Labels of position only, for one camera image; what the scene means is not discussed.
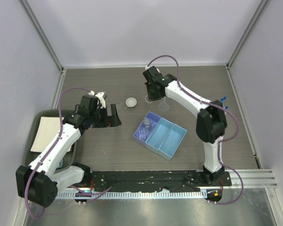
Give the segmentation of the white ceramic crucible cup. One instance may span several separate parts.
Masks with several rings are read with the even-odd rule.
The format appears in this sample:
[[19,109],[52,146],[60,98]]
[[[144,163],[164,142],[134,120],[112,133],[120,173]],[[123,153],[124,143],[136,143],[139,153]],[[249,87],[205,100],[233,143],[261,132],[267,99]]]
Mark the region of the white ceramic crucible cup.
[[146,95],[145,101],[146,101],[147,103],[151,103],[151,102],[152,102],[152,101],[149,99],[148,95]]

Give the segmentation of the clear plastic funnel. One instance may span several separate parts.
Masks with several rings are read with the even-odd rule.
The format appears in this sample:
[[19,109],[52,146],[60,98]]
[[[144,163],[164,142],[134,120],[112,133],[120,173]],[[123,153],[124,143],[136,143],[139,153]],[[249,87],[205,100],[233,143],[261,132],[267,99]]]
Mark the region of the clear plastic funnel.
[[161,103],[158,104],[158,109],[162,112],[166,112],[169,109],[169,105],[164,99]]

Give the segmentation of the white evaporating dish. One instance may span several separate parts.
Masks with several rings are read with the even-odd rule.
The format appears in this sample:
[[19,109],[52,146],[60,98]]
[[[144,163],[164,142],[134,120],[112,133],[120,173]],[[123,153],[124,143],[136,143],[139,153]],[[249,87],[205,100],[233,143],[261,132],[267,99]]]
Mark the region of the white evaporating dish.
[[137,100],[134,97],[129,97],[126,99],[125,104],[127,107],[132,108],[137,105]]

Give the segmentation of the small glass beaker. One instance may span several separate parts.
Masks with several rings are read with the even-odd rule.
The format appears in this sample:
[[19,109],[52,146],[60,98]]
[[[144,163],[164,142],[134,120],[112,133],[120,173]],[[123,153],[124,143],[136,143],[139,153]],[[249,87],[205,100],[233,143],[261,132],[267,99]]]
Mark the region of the small glass beaker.
[[135,133],[135,136],[142,141],[146,141],[148,134],[149,130],[147,128],[138,128]]

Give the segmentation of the blue compartment organizer tray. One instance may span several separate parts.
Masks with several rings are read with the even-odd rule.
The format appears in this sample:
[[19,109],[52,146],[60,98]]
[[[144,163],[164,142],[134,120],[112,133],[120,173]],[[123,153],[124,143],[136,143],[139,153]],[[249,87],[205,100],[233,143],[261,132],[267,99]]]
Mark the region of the blue compartment organizer tray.
[[[152,122],[151,131],[149,131],[147,140],[142,141],[135,136],[136,130],[133,134],[135,142],[166,160],[171,160],[185,137],[187,130],[153,112],[148,112],[145,118],[149,118]],[[138,128],[144,128],[143,121]]]

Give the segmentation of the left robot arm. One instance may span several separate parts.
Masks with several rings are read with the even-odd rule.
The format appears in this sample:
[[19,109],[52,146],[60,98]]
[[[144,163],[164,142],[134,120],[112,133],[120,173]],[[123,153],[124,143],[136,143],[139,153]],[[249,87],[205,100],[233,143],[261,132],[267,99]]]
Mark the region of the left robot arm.
[[122,123],[116,104],[111,104],[108,115],[104,92],[84,95],[75,110],[60,121],[60,130],[28,166],[16,170],[18,195],[26,204],[33,202],[44,208],[50,206],[57,193],[77,184],[87,187],[92,178],[90,167],[73,163],[67,169],[56,172],[59,163],[73,144],[89,128],[117,127]]

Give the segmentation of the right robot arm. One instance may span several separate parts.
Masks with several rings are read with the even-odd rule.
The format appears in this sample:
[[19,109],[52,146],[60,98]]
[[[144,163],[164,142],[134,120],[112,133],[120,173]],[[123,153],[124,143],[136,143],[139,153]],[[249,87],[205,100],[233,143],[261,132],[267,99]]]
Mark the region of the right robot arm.
[[220,101],[202,98],[186,88],[171,74],[163,76],[155,66],[145,67],[142,73],[150,101],[168,97],[190,111],[197,119],[196,134],[203,142],[205,161],[203,165],[204,182],[216,185],[225,171],[222,165],[222,145],[227,121]]

